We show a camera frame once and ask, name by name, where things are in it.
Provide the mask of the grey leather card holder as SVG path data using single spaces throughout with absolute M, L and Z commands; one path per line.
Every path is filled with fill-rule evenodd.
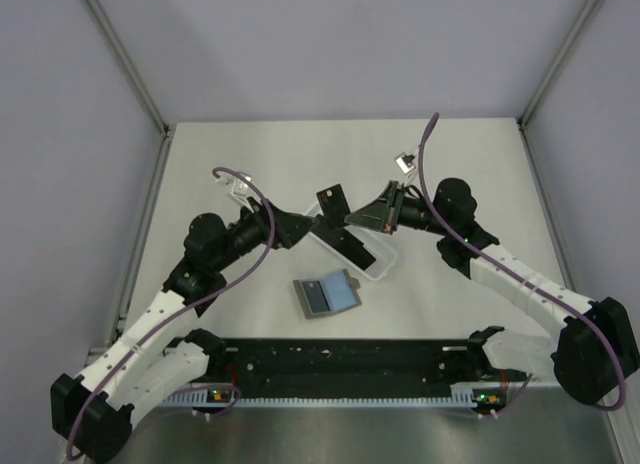
M 330 311 L 319 316 L 312 316 L 303 294 L 302 283 L 304 281 L 319 281 L 328 301 Z M 341 314 L 362 305 L 358 291 L 360 283 L 352 277 L 346 269 L 329 273 L 319 279 L 294 280 L 293 287 L 306 319 L 316 319 Z

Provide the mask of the black VIP credit card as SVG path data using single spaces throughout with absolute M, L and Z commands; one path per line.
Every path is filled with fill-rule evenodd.
M 319 316 L 330 311 L 328 301 L 319 281 L 304 281 L 302 290 L 312 316 Z

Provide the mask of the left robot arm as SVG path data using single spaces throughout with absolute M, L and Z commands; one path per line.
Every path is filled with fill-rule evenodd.
M 197 324 L 232 286 L 223 270 L 259 246 L 290 249 L 315 224 L 255 200 L 234 223 L 214 213 L 195 217 L 182 259 L 139 319 L 77 376 L 52 384 L 52 427 L 67 441 L 68 460 L 109 462 L 167 397 L 197 378 L 220 378 L 227 366 L 222 341 Z

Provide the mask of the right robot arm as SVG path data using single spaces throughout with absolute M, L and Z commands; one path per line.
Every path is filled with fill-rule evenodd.
M 439 235 L 442 260 L 535 321 L 544 335 L 490 329 L 467 354 L 469 372 L 487 380 L 501 369 L 554 380 L 574 400 L 599 401 L 639 369 L 639 349 L 625 307 L 607 297 L 578 294 L 528 267 L 475 220 L 469 185 L 447 178 L 435 198 L 414 197 L 390 182 L 371 203 L 349 213 L 347 224 L 391 235 L 400 227 Z

